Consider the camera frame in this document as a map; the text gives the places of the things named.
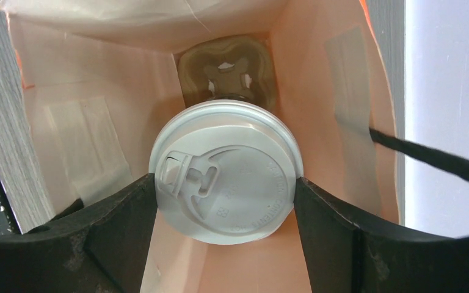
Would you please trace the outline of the single cardboard cup carrier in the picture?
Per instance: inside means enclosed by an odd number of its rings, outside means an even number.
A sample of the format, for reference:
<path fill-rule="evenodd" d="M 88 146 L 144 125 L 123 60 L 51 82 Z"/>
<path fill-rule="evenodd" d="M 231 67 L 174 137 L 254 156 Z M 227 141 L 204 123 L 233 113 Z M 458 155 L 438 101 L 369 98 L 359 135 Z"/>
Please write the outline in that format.
<path fill-rule="evenodd" d="M 186 107 L 228 98 L 275 108 L 274 63 L 264 40 L 236 35 L 197 44 L 180 55 L 177 72 Z"/>

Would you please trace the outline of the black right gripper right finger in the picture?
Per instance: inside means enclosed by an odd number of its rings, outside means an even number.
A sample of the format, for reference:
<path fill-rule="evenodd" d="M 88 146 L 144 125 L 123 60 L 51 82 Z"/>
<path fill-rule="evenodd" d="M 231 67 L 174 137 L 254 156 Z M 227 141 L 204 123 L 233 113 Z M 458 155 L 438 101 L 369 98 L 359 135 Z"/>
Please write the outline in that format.
<path fill-rule="evenodd" d="M 294 209 L 313 292 L 469 292 L 469 237 L 391 223 L 306 178 Z"/>

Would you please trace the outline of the orange paper bag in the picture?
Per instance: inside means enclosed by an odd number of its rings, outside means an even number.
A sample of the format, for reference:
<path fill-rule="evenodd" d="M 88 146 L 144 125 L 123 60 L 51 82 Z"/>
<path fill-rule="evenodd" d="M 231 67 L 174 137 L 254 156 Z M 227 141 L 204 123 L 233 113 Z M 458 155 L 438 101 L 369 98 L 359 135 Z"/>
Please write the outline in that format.
<path fill-rule="evenodd" d="M 298 143 L 300 178 L 397 225 L 397 153 L 469 181 L 468 160 L 396 138 L 360 1 L 0 1 L 0 11 L 43 175 L 16 217 L 21 234 L 150 174 L 158 134 L 189 108 L 180 55 L 236 35 L 271 52 L 278 98 L 267 111 Z M 294 206 L 270 236 L 216 245 L 174 229 L 157 204 L 139 292 L 313 292 Z"/>

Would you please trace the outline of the white plastic cup lid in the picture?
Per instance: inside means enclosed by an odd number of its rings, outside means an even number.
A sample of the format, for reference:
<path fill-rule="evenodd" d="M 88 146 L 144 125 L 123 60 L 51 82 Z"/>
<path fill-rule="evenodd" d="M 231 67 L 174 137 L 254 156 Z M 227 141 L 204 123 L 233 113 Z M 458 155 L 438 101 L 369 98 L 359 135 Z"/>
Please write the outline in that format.
<path fill-rule="evenodd" d="M 174 116 L 153 144 L 148 171 L 170 226 L 208 244 L 235 245 L 278 230 L 304 166 L 292 132 L 274 114 L 220 99 Z"/>

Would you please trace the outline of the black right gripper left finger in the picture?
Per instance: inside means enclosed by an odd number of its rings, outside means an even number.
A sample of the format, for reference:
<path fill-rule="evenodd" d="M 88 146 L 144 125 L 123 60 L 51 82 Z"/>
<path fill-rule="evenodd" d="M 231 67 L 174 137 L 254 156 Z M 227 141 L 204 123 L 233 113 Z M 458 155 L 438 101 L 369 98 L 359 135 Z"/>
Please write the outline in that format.
<path fill-rule="evenodd" d="M 0 236 L 0 292 L 139 292 L 156 212 L 148 174 L 26 234 Z"/>

